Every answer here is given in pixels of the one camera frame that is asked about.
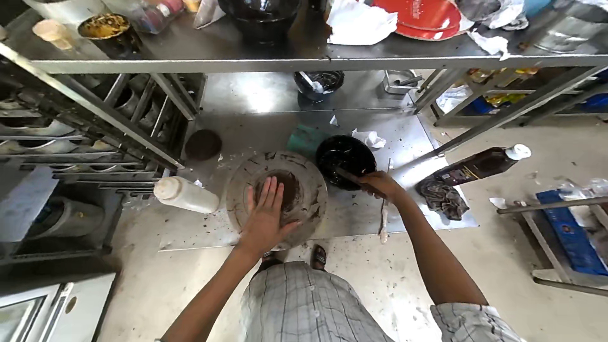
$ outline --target hand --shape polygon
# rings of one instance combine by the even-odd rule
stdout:
[[[268,177],[264,182],[260,201],[256,205],[254,188],[252,186],[247,188],[249,218],[243,226],[236,248],[247,252],[256,261],[300,224],[300,222],[291,222],[282,228],[278,225],[284,189],[283,183],[277,187],[277,177]]]
[[[359,181],[363,184],[369,184],[379,190],[379,192],[377,192],[364,186],[363,190],[367,191],[368,194],[374,195],[376,198],[385,198],[392,203],[395,202],[395,198],[398,195],[405,192],[399,183],[384,171],[369,173],[363,177],[359,177]]]

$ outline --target bottle label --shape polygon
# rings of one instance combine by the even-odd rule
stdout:
[[[447,173],[442,174],[441,178],[444,179],[448,185],[452,186],[479,179],[479,177],[466,166],[448,171]]]

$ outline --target refrigerator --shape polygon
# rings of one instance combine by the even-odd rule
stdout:
[[[116,274],[0,296],[0,342],[90,342]]]

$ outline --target tiled floor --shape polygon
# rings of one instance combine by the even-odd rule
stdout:
[[[462,130],[434,130],[441,142]],[[525,199],[566,176],[579,183],[608,178],[605,125],[498,129],[447,155],[459,159],[491,146],[528,145],[533,156],[508,172],[465,184],[463,190],[480,226],[438,232],[520,336],[529,342],[606,341],[608,298],[533,283],[539,266],[533,248],[512,216],[498,216],[489,197]],[[537,172],[534,180],[532,173]],[[213,276],[230,248],[158,253],[160,235],[180,224],[181,209],[152,204],[123,214],[114,257],[123,266],[99,341],[153,341]],[[291,250],[288,260],[309,260],[310,247]],[[431,304],[407,234],[386,245],[376,236],[319,241],[328,251],[327,270],[355,288],[372,316],[395,341],[439,341]],[[220,314],[209,341],[234,341],[245,277]]]

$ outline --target person's left hand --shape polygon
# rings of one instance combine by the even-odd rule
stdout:
[[[277,177],[268,177],[257,205],[254,201],[254,188],[247,188],[249,218],[243,226],[237,248],[259,259],[300,224],[291,222],[279,227],[284,188],[283,183],[277,186]]]

